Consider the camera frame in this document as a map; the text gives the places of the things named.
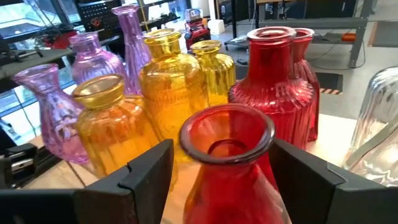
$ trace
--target red machine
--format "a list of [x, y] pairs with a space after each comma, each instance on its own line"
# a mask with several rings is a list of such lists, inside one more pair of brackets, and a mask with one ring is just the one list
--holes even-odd
[[190, 50], [192, 44], [201, 40], [211, 40], [210, 29], [203, 25], [199, 9], [185, 10], [185, 42], [187, 50]]

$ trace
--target metal frame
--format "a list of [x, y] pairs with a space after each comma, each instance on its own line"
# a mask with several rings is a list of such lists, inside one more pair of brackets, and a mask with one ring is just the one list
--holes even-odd
[[[363, 38], [368, 24], [369, 16], [372, 12], [374, 0], [364, 0], [359, 17], [348, 18], [325, 18], [325, 19], [297, 19], [297, 20], [269, 20], [259, 22], [256, 27], [264, 26], [289, 26], [289, 27], [307, 27], [311, 29], [355, 29], [356, 38], [352, 43], [349, 42], [327, 42], [314, 40], [314, 44], [352, 44], [351, 55], [348, 62], [349, 68], [356, 68], [356, 62], [361, 51]], [[233, 11], [233, 25], [236, 24]]]

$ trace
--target wooden table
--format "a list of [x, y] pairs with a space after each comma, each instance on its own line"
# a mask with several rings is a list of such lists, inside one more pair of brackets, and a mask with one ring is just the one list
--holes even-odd
[[[319, 137], [316, 142], [310, 142], [307, 149], [312, 154], [321, 157], [337, 166], [343, 162], [348, 150], [356, 120], [339, 118], [321, 114], [319, 117]], [[35, 138], [32, 144], [42, 146], [41, 138]], [[91, 184], [98, 180], [94, 175], [78, 165], [72, 165], [85, 184]], [[164, 224], [181, 224], [185, 199], [196, 178], [199, 165], [195, 163], [180, 165], [178, 181], [167, 198], [163, 222]], [[26, 185], [25, 189], [64, 189], [82, 188], [82, 184], [62, 161], [52, 167], [46, 173]]]

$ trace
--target red glass vase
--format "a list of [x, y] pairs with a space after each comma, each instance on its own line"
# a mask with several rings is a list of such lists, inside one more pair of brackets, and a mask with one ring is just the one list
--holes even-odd
[[305, 59], [305, 51], [312, 41], [314, 31], [306, 28], [296, 28], [296, 37], [293, 41], [293, 65], [294, 74], [298, 78], [308, 81], [315, 91], [315, 101], [311, 112], [311, 125], [308, 141], [318, 139], [318, 117], [319, 117], [319, 81], [315, 72], [311, 69], [310, 64]]
[[183, 223], [289, 223], [279, 193], [256, 162], [273, 137], [272, 120], [245, 105], [212, 106], [188, 118], [180, 144], [202, 166], [185, 203]]
[[[293, 73], [294, 37], [295, 31], [289, 27], [263, 27], [250, 31], [248, 74], [229, 89], [228, 101], [261, 110], [274, 121], [276, 138], [304, 149], [315, 93], [309, 82]], [[277, 189], [268, 153], [258, 163]]]

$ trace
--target floor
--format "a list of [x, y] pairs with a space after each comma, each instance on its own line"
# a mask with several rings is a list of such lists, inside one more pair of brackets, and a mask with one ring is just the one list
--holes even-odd
[[[320, 112], [332, 116], [339, 116], [344, 118], [356, 119], [361, 108], [363, 96], [370, 78], [378, 71], [398, 65], [397, 55], [398, 48], [380, 48], [368, 47], [368, 40], [373, 28], [374, 21], [381, 20], [398, 20], [398, 1], [397, 0], [379, 0], [375, 10], [375, 15], [370, 17], [370, 21], [365, 37], [365, 64], [356, 69], [351, 70], [333, 70], [333, 69], [319, 69], [313, 68], [316, 72], [330, 72], [339, 73], [343, 76], [343, 94], [330, 95], [321, 94]], [[247, 34], [250, 31], [251, 25], [239, 25], [238, 36]], [[332, 30], [316, 30], [321, 34]], [[344, 33], [348, 30], [333, 30], [333, 32]], [[227, 26], [226, 32], [220, 35], [214, 35], [213, 39], [219, 39], [222, 42], [232, 39], [232, 27]], [[327, 52], [332, 45], [326, 44], [313, 44], [307, 50], [307, 60], [318, 58]], [[237, 49], [230, 45], [229, 51], [225, 51], [224, 47], [222, 52], [231, 55], [235, 60], [238, 58], [248, 58], [246, 50]], [[317, 67], [322, 68], [347, 68], [350, 45], [336, 45], [330, 52], [323, 57], [313, 61], [312, 63]], [[364, 63], [363, 49], [361, 50], [357, 66]]]

